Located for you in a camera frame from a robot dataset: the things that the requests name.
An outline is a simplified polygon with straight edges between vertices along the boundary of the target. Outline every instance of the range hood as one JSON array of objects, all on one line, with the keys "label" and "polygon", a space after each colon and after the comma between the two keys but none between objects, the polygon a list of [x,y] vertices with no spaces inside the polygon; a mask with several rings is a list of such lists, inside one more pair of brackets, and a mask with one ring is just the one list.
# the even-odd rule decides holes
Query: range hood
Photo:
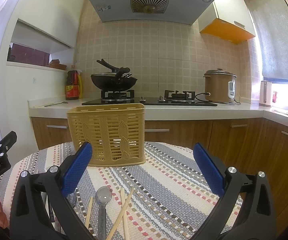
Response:
[{"label": "range hood", "polygon": [[214,0],[90,0],[102,22],[159,20],[192,25]]}]

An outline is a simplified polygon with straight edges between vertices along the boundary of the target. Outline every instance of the tiled backsplash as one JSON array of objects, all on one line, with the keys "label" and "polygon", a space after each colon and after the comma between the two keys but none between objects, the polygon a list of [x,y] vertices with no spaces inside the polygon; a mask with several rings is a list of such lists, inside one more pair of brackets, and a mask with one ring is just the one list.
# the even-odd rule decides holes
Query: tiled backsplash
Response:
[{"label": "tiled backsplash", "polygon": [[83,71],[86,93],[99,94],[90,76],[108,71],[96,62],[102,58],[116,67],[129,67],[138,79],[133,89],[144,96],[162,94],[166,89],[204,92],[204,73],[217,68],[237,75],[238,94],[241,81],[241,96],[251,91],[247,85],[251,75],[244,71],[248,58],[245,44],[201,35],[197,21],[192,26],[141,20],[102,23],[85,0],[76,48],[75,65]]},{"label": "tiled backsplash", "polygon": [[255,39],[239,44],[241,86],[240,95],[243,98],[259,99],[262,74],[258,66],[258,55]]}]

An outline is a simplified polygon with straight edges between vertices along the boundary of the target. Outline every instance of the rice cooker lid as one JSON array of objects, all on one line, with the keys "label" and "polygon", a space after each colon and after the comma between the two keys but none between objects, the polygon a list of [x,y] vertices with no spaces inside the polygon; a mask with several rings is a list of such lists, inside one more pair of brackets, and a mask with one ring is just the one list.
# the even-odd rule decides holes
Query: rice cooker lid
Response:
[{"label": "rice cooker lid", "polygon": [[230,76],[236,77],[236,75],[234,75],[233,73],[225,71],[221,68],[218,68],[216,70],[215,69],[208,70],[206,71],[204,75],[207,75],[207,74],[223,74],[223,75],[230,75]]}]

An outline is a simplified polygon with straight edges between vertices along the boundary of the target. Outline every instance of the white countertop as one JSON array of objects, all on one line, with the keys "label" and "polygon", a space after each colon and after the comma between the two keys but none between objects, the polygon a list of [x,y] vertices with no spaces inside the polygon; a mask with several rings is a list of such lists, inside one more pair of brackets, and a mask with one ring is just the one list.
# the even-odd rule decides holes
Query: white countertop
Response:
[{"label": "white countertop", "polygon": [[[67,100],[67,104],[48,107],[44,107],[44,105],[65,100],[63,98],[31,100],[29,101],[29,115],[31,117],[67,118],[66,112],[69,109],[81,106],[83,102],[90,100],[90,98]],[[249,103],[217,104],[217,106],[145,106],[145,120],[216,120],[264,117],[288,126],[288,115],[277,113],[275,110],[286,112],[275,107],[269,108]]]}]

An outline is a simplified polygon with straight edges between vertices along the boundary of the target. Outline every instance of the window sill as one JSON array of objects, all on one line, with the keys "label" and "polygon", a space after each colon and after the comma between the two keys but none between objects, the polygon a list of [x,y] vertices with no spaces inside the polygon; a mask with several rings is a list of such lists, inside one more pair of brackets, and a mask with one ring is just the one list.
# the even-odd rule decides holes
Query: window sill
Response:
[{"label": "window sill", "polygon": [[16,67],[36,68],[36,69],[56,71],[56,72],[62,72],[62,73],[67,73],[68,72],[68,70],[61,70],[61,69],[56,69],[56,68],[43,67],[43,66],[25,64],[25,63],[18,63],[18,62],[12,62],[12,61],[7,61],[6,65],[7,66],[16,66]]}]

